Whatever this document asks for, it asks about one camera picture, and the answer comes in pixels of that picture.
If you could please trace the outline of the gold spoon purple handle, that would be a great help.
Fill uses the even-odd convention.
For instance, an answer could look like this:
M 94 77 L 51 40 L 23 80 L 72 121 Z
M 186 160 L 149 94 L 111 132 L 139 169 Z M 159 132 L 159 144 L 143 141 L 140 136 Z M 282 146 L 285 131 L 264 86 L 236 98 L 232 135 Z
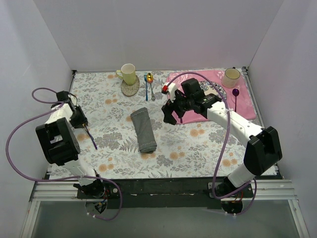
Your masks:
M 84 130 L 85 130 L 85 132 L 87 133 L 87 135 L 89 136 L 89 138 L 91 139 L 94 148 L 97 150 L 97 149 L 98 149 L 97 144 L 96 144 L 96 142 L 95 142 L 93 136 L 90 134 L 90 132 L 89 132 L 89 130 L 88 130 L 88 128 L 87 128 L 86 125 L 84 125 Z

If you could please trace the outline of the grey cloth napkin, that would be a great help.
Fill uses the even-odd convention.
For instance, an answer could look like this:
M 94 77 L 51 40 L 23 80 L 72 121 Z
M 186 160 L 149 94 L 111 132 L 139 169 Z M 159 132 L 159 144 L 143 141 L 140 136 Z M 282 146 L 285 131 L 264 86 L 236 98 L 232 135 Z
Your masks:
M 142 154 L 155 152 L 157 143 L 155 141 L 148 109 L 145 107 L 140 108 L 130 116 L 136 131 L 139 151 Z

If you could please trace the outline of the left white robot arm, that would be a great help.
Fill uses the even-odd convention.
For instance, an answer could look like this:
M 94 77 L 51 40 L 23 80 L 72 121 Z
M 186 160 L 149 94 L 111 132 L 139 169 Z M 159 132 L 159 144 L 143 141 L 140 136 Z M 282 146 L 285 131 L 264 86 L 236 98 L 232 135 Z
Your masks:
M 77 176 L 79 183 L 74 186 L 85 195 L 101 198 L 106 191 L 105 185 L 96 178 L 98 173 L 79 158 L 80 145 L 73 132 L 79 128 L 87 131 L 88 119 L 77 105 L 75 95 L 60 91 L 56 92 L 56 98 L 63 105 L 53 104 L 49 119 L 36 127 L 44 156 L 50 164 L 67 169 L 72 176 Z

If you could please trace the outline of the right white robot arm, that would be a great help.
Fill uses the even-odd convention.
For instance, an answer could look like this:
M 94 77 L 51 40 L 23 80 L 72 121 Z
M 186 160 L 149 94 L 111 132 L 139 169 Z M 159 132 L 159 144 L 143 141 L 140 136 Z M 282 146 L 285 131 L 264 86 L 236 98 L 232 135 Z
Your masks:
M 275 128 L 263 128 L 229 110 L 219 95 L 205 94 L 198 80 L 194 78 L 182 82 L 181 87 L 182 90 L 178 90 L 176 84 L 171 82 L 162 87 L 162 93 L 169 96 L 162 107 L 165 123 L 176 124 L 173 113 L 182 119 L 186 112 L 193 111 L 221 125 L 246 148 L 243 163 L 226 176 L 222 183 L 212 185 L 213 197 L 237 196 L 245 184 L 282 159 L 279 136 Z

